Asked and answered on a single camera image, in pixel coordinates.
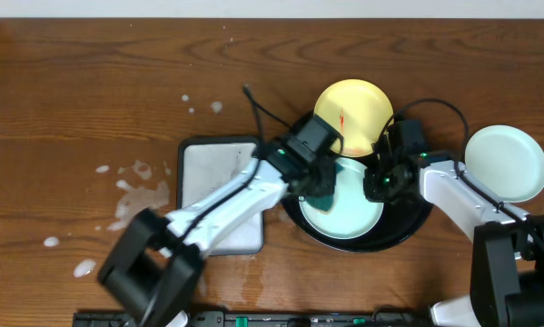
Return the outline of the green yellow sponge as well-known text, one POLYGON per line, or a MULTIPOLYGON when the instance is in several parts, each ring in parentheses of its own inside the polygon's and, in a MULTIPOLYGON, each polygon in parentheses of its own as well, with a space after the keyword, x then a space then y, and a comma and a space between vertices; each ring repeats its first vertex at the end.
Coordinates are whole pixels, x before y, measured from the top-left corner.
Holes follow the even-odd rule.
POLYGON ((334 205, 335 195, 322 195, 322 196, 308 196, 305 198, 305 202, 312 208, 328 213, 334 205))

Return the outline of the light blue plate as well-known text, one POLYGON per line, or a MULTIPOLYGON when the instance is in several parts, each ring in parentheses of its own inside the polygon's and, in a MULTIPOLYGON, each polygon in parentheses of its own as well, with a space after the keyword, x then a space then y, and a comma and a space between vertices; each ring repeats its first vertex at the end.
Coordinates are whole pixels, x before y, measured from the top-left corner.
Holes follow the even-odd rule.
POLYGON ((366 199, 363 179, 366 166, 350 158, 336 160, 337 175, 334 205, 328 213, 316 210, 300 200, 304 220, 312 228, 327 237, 349 240, 363 236, 380 220, 384 203, 373 203, 366 199))

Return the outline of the pale green plate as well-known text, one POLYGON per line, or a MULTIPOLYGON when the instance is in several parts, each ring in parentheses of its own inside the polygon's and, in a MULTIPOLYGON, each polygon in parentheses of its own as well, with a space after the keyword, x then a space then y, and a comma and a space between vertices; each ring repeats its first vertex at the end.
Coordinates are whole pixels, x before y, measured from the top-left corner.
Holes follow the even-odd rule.
POLYGON ((477 131, 467 143, 465 164, 469 173, 507 202, 526 202, 544 188, 542 148, 512 126, 477 131))

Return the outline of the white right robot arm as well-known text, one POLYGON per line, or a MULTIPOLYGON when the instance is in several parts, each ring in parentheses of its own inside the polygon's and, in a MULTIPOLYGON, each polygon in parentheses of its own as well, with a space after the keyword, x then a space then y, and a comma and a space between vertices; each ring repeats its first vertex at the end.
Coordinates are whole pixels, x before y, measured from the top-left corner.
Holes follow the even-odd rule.
POLYGON ((437 326, 544 326, 544 215, 501 200, 442 155, 411 155, 364 174, 368 200, 415 193, 472 241, 470 291, 430 308, 437 326))

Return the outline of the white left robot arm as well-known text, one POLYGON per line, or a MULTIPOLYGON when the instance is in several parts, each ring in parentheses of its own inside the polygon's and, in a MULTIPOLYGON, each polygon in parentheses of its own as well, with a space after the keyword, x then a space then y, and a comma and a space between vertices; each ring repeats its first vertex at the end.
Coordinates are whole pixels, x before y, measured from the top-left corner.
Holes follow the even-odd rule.
POLYGON ((287 194, 330 194, 331 154, 302 159, 286 147, 259 147, 230 182, 164 217, 151 209, 130 222, 97 274, 136 326, 185 326, 206 259, 230 233, 287 194))

